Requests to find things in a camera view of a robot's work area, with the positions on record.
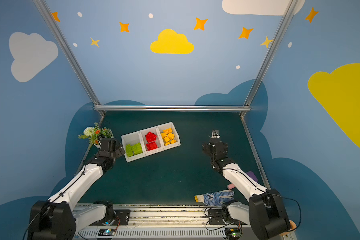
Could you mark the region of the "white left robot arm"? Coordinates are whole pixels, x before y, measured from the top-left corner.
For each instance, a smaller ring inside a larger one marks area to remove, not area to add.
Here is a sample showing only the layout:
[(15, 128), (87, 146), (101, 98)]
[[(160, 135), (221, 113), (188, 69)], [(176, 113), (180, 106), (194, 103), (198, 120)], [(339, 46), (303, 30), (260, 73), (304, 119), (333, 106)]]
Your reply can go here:
[(87, 190), (110, 170), (125, 150), (117, 140), (109, 139), (81, 171), (58, 193), (46, 201), (36, 202), (30, 212), (30, 222), (24, 240), (71, 240), (78, 232), (98, 222), (110, 226), (116, 216), (112, 203), (96, 202), (74, 213), (74, 208)]

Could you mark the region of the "green lego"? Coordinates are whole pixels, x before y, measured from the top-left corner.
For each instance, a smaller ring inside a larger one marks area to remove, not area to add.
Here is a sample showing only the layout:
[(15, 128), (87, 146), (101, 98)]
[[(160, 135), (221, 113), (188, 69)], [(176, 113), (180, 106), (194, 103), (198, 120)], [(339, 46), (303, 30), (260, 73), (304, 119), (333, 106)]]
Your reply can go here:
[(143, 149), (142, 149), (142, 146), (141, 146), (140, 143), (137, 143), (137, 144), (134, 144), (134, 145), (126, 145), (125, 150), (126, 150), (126, 154), (127, 154), (128, 158), (143, 153)]

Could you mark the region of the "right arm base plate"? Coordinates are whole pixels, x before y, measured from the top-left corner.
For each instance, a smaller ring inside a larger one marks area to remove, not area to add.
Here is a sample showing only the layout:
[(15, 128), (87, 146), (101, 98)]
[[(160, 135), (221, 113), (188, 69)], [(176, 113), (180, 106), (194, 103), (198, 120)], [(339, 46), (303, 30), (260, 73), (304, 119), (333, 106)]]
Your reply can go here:
[(239, 220), (234, 220), (228, 216), (228, 213), (222, 209), (213, 209), (213, 208), (206, 208), (205, 215), (209, 220), (209, 225), (217, 226), (217, 225), (238, 225)]

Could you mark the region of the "red lego brick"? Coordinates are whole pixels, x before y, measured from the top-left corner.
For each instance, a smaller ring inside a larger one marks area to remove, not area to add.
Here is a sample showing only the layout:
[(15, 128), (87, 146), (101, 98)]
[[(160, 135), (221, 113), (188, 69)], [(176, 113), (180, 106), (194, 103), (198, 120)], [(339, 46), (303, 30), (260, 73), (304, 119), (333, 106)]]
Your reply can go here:
[(145, 135), (145, 138), (147, 140), (147, 143), (150, 143), (150, 142), (155, 142), (157, 140), (157, 135), (152, 133), (152, 132), (148, 132), (146, 135)]
[(150, 142), (146, 144), (146, 148), (148, 151), (152, 151), (158, 148), (156, 142)]

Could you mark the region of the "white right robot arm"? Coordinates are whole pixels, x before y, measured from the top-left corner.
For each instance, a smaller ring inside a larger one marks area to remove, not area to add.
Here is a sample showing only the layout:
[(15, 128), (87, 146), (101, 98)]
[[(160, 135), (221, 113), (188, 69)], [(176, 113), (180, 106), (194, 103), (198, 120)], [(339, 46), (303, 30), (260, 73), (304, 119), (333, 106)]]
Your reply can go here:
[(228, 145), (220, 138), (211, 138), (204, 144), (203, 153), (210, 157), (213, 169), (231, 182), (248, 201), (247, 205), (235, 200), (224, 203), (226, 220), (250, 226), (259, 240), (268, 240), (293, 229), (280, 193), (256, 183), (243, 172), (227, 157)]

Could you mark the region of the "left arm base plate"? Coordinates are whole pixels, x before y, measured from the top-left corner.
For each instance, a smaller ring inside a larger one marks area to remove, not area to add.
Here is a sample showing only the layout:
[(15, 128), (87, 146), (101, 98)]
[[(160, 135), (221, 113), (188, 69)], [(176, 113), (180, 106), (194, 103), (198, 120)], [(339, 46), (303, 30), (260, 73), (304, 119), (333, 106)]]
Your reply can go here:
[(91, 226), (127, 226), (130, 220), (130, 210), (116, 209), (114, 210), (114, 218), (108, 221), (100, 220), (91, 224)]

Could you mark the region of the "orange lego brick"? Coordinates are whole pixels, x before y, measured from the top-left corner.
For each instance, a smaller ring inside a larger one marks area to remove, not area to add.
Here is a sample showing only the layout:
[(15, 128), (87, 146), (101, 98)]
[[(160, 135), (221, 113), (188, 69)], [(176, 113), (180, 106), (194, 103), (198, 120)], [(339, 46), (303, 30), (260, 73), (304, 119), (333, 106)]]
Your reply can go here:
[(171, 128), (163, 130), (164, 133), (169, 134), (172, 133), (173, 130)]

